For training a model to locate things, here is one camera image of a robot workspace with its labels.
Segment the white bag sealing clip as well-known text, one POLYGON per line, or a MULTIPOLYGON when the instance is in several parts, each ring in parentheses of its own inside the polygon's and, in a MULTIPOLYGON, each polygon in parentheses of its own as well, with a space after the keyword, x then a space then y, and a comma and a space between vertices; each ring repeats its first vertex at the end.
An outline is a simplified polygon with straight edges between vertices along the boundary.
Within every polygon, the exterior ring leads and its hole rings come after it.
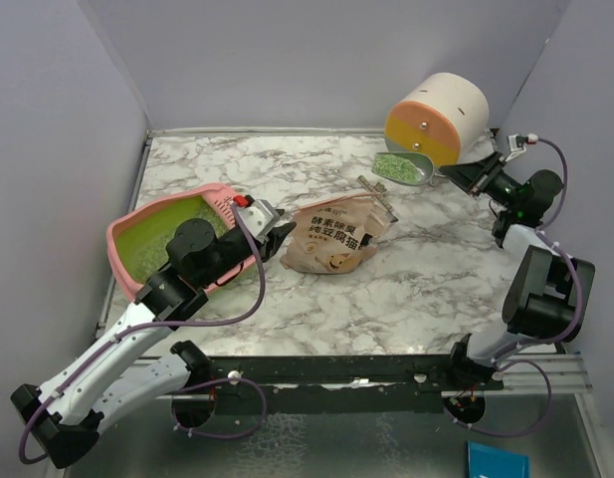
POLYGON ((381 205, 382 208, 386 210, 386 216, 389 222, 391 224, 397 223, 399 219, 395 215, 395 210, 392 204, 385 197, 385 186, 381 182, 372 184, 364 175, 358 175, 356 180, 367 192, 371 193, 373 198, 381 205))

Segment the peach cat litter bag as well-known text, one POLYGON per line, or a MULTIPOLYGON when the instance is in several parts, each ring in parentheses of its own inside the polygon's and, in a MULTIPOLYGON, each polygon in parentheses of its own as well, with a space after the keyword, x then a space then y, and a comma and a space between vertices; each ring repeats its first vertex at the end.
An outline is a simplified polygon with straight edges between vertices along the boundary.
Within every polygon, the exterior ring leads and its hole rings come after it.
POLYGON ((386 210, 369 192, 313 203, 298 209, 296 228, 281 264, 300 273, 340 275, 372 259, 374 241, 388 232, 386 210))

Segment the silver metal litter scoop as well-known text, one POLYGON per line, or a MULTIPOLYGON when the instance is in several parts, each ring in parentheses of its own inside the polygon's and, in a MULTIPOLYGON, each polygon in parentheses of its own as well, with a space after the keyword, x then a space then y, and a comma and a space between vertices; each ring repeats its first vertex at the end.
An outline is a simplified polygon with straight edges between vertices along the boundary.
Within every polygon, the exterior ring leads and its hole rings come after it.
POLYGON ((379 152, 373 160, 372 172, 397 184, 417 187, 432 182, 436 167, 422 153, 379 152))

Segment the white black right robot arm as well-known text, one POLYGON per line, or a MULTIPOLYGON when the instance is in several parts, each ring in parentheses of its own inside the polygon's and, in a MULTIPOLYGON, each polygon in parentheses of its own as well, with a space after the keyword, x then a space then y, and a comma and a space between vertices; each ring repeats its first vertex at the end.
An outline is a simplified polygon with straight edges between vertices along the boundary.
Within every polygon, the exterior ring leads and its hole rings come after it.
POLYGON ((559 175, 541 169, 519 183, 504 167, 501 154, 494 152, 439 169, 462 191, 485 194, 502 207, 493 237, 507 253, 520 257, 500 320, 452 346, 445 377, 457 389, 489 381, 499 362, 524 348, 574 340, 595 276, 592 263, 562 253, 541 229, 543 215, 563 192, 559 175))

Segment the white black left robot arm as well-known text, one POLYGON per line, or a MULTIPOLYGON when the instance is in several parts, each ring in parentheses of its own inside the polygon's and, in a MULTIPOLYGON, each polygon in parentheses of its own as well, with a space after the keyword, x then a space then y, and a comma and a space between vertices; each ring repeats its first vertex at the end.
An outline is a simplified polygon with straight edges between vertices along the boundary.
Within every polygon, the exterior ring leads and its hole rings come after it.
POLYGON ((25 428, 19 459, 26 465, 50 460, 58 469, 75 464, 101 435, 129 412, 163 393, 193 393, 214 385, 207 359, 194 345, 176 346, 138 373, 131 366, 152 346, 180 328, 236 325, 261 307, 267 283, 264 265, 296 227, 266 200, 228 204, 234 224, 218 235, 208 220, 178 220, 166 243, 166 261, 135 294, 114 325, 71 365, 40 385, 24 383, 11 401, 25 428), (212 287, 237 277, 248 261, 259 276, 256 302, 243 314, 194 321, 212 287))

